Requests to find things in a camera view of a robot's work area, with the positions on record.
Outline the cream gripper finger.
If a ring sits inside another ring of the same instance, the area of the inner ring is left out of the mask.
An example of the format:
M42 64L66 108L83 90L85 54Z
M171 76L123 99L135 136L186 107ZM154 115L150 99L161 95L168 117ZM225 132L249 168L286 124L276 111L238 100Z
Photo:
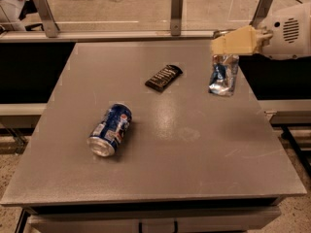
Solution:
M212 40L211 52L214 55L252 55L259 53L263 43L269 41L272 36L272 32L247 25Z

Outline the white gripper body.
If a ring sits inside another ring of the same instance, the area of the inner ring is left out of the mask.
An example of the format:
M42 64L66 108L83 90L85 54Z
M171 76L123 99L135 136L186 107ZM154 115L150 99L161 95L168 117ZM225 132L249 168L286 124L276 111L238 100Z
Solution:
M311 3L272 13L259 25L272 33L261 54L275 60L311 55Z

